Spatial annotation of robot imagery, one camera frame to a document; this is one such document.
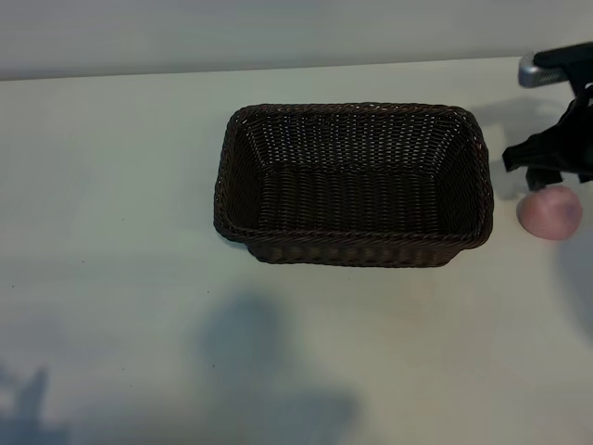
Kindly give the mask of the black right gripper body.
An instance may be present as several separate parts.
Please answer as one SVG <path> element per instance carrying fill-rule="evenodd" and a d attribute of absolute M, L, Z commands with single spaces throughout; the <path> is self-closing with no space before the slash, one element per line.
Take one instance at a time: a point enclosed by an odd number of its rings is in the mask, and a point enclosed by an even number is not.
<path fill-rule="evenodd" d="M 505 170 L 545 169 L 592 180 L 592 85 L 579 92 L 560 120 L 524 142 L 507 147 Z"/>

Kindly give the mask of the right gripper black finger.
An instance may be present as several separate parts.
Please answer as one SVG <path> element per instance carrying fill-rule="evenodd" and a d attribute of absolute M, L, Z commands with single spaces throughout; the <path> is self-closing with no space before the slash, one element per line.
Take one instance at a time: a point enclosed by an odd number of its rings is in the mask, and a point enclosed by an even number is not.
<path fill-rule="evenodd" d="M 528 169 L 525 179 L 530 191 L 539 191 L 548 185 L 559 184 L 563 181 L 560 172 L 545 169 Z"/>

